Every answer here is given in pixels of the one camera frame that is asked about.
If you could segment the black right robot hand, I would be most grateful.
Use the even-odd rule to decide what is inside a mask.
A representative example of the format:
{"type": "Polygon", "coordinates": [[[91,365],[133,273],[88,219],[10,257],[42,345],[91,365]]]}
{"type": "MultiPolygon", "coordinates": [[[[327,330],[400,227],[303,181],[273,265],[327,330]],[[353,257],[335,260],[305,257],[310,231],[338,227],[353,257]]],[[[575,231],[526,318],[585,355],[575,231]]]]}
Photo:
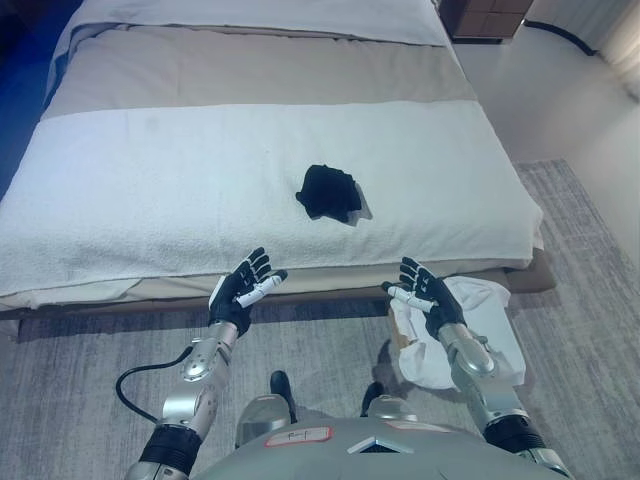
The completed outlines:
{"type": "Polygon", "coordinates": [[[421,311],[432,338],[438,340],[447,325],[466,325],[462,307],[442,278],[410,257],[402,258],[399,271],[399,281],[385,281],[381,289],[392,299],[421,311]]]}

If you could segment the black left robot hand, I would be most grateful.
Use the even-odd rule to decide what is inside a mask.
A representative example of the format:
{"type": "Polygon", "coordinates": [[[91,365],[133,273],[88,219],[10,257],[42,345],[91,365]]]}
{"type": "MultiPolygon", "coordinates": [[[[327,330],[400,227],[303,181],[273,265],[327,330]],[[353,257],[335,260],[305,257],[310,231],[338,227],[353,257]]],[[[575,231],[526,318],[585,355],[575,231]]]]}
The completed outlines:
{"type": "Polygon", "coordinates": [[[251,325],[251,309],[288,277],[286,270],[274,271],[263,247],[253,250],[216,284],[208,302],[209,325],[230,323],[243,336],[251,325]]]}

